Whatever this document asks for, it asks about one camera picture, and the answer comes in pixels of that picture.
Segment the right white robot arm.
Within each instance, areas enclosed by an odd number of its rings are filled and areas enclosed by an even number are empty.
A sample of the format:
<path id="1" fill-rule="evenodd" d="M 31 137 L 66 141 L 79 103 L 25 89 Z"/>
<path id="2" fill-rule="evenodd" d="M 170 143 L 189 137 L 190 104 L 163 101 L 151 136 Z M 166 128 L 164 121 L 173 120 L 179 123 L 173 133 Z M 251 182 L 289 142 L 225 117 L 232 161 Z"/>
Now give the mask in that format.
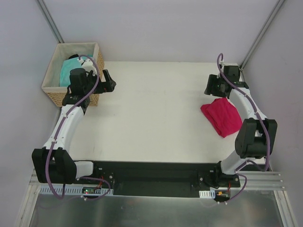
<path id="1" fill-rule="evenodd" d="M 217 66 L 220 74 L 209 76 L 205 94 L 230 99 L 242 119 L 235 150 L 217 163 L 214 170 L 214 185 L 222 187 L 235 180 L 236 174 L 247 164 L 253 164 L 261 172 L 268 170 L 277 122 L 268 119 L 259 110 L 248 85 L 240 81 L 238 66 L 224 66 L 220 63 Z"/>

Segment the wicker basket with liner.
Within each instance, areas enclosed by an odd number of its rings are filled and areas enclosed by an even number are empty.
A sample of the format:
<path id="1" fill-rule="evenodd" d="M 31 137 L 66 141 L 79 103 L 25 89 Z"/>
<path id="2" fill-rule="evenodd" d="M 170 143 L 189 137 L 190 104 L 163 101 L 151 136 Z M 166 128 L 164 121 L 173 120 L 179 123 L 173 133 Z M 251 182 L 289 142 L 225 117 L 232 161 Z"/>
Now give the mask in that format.
<path id="1" fill-rule="evenodd" d="M 98 43 L 57 44 L 42 83 L 42 90 L 57 107 L 62 106 L 62 100 L 67 92 L 66 87 L 60 86 L 61 68 L 63 62 L 74 54 L 91 55 L 98 66 L 100 76 L 103 76 L 105 64 Z"/>

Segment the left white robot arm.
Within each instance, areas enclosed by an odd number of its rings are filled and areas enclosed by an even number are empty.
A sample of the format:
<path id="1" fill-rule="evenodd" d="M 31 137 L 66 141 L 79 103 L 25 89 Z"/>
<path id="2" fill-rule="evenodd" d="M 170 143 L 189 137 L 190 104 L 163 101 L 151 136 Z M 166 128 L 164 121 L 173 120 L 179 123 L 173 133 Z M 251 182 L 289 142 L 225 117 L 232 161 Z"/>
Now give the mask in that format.
<path id="1" fill-rule="evenodd" d="M 51 137 L 42 148 L 32 152 L 32 160 L 40 183 L 72 184 L 78 178 L 95 184 L 100 172 L 91 161 L 74 161 L 69 155 L 75 130 L 84 117 L 90 103 L 89 92 L 99 95 L 113 92 L 116 82 L 108 70 L 102 71 L 105 81 L 97 78 L 93 71 L 77 68 L 70 71 L 71 83 L 62 101 L 60 117 Z"/>

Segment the pink t shirt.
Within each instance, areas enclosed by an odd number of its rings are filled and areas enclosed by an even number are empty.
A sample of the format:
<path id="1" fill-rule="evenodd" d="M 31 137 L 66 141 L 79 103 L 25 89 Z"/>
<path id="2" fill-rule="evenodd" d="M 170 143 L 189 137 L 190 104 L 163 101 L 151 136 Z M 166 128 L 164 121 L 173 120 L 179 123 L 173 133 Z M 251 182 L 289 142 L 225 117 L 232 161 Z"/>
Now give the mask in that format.
<path id="1" fill-rule="evenodd" d="M 237 109 L 227 98 L 217 98 L 210 104 L 202 105 L 200 110 L 217 134 L 223 138 L 236 133 L 242 126 Z"/>

